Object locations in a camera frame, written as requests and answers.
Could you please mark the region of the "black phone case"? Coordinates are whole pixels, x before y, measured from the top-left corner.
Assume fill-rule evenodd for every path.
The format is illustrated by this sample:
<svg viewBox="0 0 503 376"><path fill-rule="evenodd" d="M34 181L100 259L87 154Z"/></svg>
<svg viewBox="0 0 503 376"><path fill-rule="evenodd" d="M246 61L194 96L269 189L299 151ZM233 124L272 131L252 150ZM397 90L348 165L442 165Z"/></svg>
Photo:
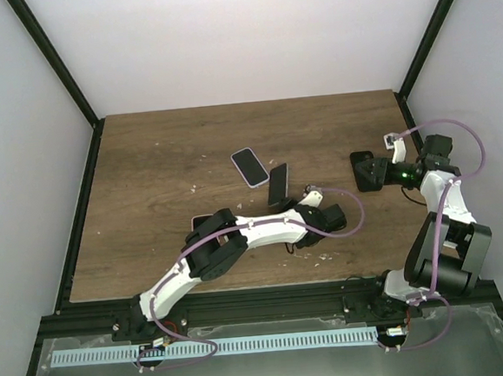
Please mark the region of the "black phone case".
<svg viewBox="0 0 503 376"><path fill-rule="evenodd" d="M381 191L383 185L377 183L374 178L370 176L371 169L366 168L374 159L374 154L371 151L361 150L354 151L349 155L352 171L354 173L355 184L360 193L370 193L374 191Z"/></svg>

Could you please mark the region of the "black smartphone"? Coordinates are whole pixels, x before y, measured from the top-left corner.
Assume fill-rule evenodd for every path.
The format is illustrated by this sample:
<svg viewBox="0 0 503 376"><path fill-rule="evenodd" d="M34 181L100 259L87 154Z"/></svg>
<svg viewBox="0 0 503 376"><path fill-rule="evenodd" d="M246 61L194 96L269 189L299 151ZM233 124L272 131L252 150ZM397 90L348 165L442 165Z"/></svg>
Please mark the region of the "black smartphone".
<svg viewBox="0 0 503 376"><path fill-rule="evenodd" d="M274 207L288 196L288 165L286 162L269 172L268 205Z"/></svg>

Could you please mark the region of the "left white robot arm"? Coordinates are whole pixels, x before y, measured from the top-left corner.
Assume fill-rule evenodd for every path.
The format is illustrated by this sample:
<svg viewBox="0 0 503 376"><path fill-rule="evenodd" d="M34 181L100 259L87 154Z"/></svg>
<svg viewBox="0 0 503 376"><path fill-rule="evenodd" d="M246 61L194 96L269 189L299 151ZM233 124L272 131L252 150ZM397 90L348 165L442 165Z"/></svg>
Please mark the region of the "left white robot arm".
<svg viewBox="0 0 503 376"><path fill-rule="evenodd" d="M248 250L276 244L312 247L335 236L347 225L338 205L319 208L322 198L298 202L284 212L262 217L236 216L228 208L208 217L186 237L169 271L150 289L131 301L130 326L143 339L154 338L161 319L193 287L216 280L231 270Z"/></svg>

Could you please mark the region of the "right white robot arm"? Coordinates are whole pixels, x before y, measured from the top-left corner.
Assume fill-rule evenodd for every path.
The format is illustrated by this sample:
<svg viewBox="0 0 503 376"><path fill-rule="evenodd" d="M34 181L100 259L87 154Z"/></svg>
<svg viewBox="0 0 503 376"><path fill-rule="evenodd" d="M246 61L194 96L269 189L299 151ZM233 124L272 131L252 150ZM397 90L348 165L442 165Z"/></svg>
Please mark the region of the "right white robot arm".
<svg viewBox="0 0 503 376"><path fill-rule="evenodd" d="M400 309L433 294L466 296L474 289L493 237L490 227L478 223L460 191L460 170L449 158L453 139L429 135L415 162L406 162L405 143L386 135L391 158L369 151L353 152L350 162L361 192L385 186L417 190L427 206L427 217L411 246L402 269L388 271L382 289L372 294L369 308L388 320Z"/></svg>

